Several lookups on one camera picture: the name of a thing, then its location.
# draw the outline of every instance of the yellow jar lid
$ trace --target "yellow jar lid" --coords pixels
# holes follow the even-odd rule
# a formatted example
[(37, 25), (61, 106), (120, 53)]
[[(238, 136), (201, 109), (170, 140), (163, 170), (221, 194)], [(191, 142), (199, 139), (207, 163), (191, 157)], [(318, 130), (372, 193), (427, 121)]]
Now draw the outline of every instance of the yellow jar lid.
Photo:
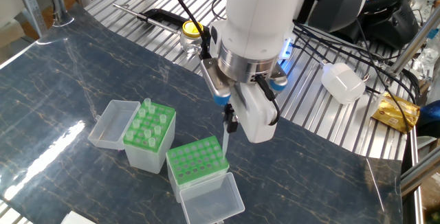
[[(201, 31), (204, 30), (203, 25), (198, 22), (200, 25)], [(181, 27), (181, 30), (184, 32), (184, 34), (190, 38), (198, 38), (200, 37), (200, 33), (197, 30), (197, 27), (194, 25), (192, 21), (187, 21), (184, 23), (184, 25)]]

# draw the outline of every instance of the white plastic bottle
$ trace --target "white plastic bottle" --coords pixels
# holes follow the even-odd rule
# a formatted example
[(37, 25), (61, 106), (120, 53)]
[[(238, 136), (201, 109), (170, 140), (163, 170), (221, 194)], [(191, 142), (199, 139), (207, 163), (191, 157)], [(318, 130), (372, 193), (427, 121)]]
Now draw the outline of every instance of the white plastic bottle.
[(346, 64), (327, 63), (322, 69), (321, 82), (339, 103), (353, 103), (365, 92), (365, 83)]

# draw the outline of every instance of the marble-pattern table surface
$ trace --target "marble-pattern table surface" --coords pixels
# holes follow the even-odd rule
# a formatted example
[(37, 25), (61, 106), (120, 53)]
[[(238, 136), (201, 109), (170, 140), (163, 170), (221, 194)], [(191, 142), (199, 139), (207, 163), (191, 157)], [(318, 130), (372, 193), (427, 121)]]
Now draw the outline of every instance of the marble-pattern table surface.
[[(166, 165), (158, 175), (87, 136), (111, 100), (177, 112), (174, 146), (223, 132), (200, 76), (103, 27), (78, 5), (0, 69), (0, 196), (33, 223), (71, 210), (96, 223), (185, 223)], [(400, 161), (366, 159), (287, 120), (227, 158), (246, 210), (226, 223), (401, 223)]]

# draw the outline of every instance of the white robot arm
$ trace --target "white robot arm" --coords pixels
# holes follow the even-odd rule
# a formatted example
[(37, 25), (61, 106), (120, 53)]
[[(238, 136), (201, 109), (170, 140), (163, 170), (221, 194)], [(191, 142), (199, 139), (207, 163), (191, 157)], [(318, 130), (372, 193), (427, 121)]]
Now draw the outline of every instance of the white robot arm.
[(230, 103), (250, 142), (271, 139), (280, 111), (268, 95), (287, 84), (277, 60), (292, 19), (322, 30), (337, 30), (359, 14), (364, 0), (228, 0), (227, 19), (211, 27), (212, 59), (203, 76), (217, 104)]

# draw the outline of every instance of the white plastic box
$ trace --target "white plastic box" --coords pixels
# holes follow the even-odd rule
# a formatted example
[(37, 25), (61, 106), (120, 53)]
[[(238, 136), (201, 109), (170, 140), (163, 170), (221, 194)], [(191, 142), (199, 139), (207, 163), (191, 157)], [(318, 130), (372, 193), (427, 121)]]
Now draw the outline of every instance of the white plastic box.
[(89, 141), (98, 148), (124, 150), (122, 138), (140, 108), (137, 101), (110, 101), (90, 132)]
[[(145, 125), (142, 123), (137, 127), (139, 133), (142, 134), (144, 134), (148, 127), (161, 127), (161, 131), (158, 134), (154, 133), (154, 131), (151, 132), (150, 138), (157, 140), (153, 147), (145, 145), (148, 144), (148, 140), (140, 139), (140, 136), (137, 134), (134, 135), (132, 140), (128, 140), (126, 135), (127, 133), (132, 134), (134, 132), (133, 122), (139, 119), (140, 111), (145, 113), (146, 107), (144, 105), (146, 102), (141, 105), (139, 102), (134, 101), (110, 101), (102, 116), (97, 117), (98, 122), (88, 138), (98, 148), (125, 149), (130, 166), (157, 174), (162, 169), (166, 158), (165, 154), (174, 140), (176, 112), (172, 108), (151, 103), (149, 99), (147, 100), (148, 105), (151, 104), (157, 107), (158, 111), (156, 114), (160, 114), (159, 109), (172, 110), (165, 123), (161, 123), (158, 120), (159, 117), (157, 117), (157, 120), (151, 120), (150, 124)], [(151, 117), (151, 115), (147, 113), (146, 115), (144, 114), (144, 117)]]
[(220, 223), (245, 211), (231, 172), (186, 188), (180, 197), (188, 224)]
[[(216, 178), (218, 176), (224, 175), (228, 171), (228, 169), (225, 169), (225, 170), (222, 170), (222, 171), (219, 171), (219, 172), (216, 172), (216, 173), (212, 173), (211, 175), (207, 175), (206, 177), (193, 180), (193, 181), (191, 181), (189, 183), (178, 185), (177, 182), (176, 182), (176, 179), (174, 178), (173, 169), (170, 167), (168, 159), (166, 160), (166, 165), (167, 165), (167, 168), (168, 168), (168, 178), (170, 179), (171, 187), (173, 188), (173, 192), (174, 192), (174, 195), (176, 196), (176, 201), (178, 203), (182, 202), (182, 200), (180, 198), (180, 192), (182, 190), (184, 190), (186, 188), (190, 188), (191, 186), (195, 186), (198, 183), (202, 183), (202, 182), (208, 181), (210, 179)], [(219, 186), (212, 185), (210, 189), (211, 190), (216, 190), (218, 187)]]
[(157, 153), (125, 144), (125, 152), (129, 158), (130, 166), (158, 174), (164, 165), (166, 151), (168, 151), (171, 144), (173, 144), (175, 127), (176, 115), (174, 114), (170, 128), (167, 130)]
[(168, 178), (188, 224), (219, 223), (245, 210), (215, 137), (169, 150)]
[(327, 63), (322, 70), (322, 85), (340, 104), (353, 103), (365, 92), (365, 83), (345, 63)]

